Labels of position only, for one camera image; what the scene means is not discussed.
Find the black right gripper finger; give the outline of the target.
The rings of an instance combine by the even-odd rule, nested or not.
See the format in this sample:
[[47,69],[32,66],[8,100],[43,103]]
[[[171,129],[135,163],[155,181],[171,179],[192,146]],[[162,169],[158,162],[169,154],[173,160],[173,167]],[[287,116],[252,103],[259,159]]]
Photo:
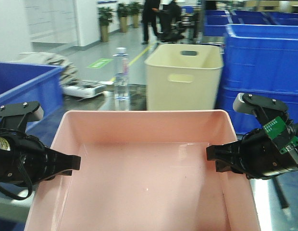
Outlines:
[[227,171],[231,171],[236,174],[243,173],[239,168],[237,168],[237,166],[232,166],[229,163],[222,162],[219,160],[215,161],[215,168],[217,172],[221,172],[221,173],[227,172]]
[[238,162],[242,157],[241,144],[242,141],[234,141],[223,145],[210,145],[206,148],[207,160]]

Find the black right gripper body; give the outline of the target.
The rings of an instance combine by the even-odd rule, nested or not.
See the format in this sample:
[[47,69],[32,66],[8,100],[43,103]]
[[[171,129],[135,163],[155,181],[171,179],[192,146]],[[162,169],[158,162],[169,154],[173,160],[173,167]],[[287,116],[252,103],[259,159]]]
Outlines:
[[240,163],[248,179],[268,180],[281,174],[298,171],[290,154],[281,154],[264,130],[256,128],[241,140]]

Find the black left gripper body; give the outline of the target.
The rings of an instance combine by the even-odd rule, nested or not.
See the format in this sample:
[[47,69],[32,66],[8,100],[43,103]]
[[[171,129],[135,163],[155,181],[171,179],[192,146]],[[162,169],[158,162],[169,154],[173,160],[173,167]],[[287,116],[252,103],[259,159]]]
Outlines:
[[47,173],[47,147],[35,136],[0,129],[0,182],[25,185],[21,170],[33,184]]

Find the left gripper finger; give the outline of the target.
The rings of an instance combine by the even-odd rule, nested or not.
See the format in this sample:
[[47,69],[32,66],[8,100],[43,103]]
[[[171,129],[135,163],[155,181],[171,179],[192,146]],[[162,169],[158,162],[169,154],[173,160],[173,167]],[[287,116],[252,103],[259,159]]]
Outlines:
[[81,165],[81,157],[77,155],[68,155],[56,150],[46,148],[47,163],[52,167],[53,171],[79,170]]
[[72,175],[72,170],[65,170],[62,172],[47,171],[46,174],[43,175],[41,181],[53,180],[56,176],[71,176],[71,175]]

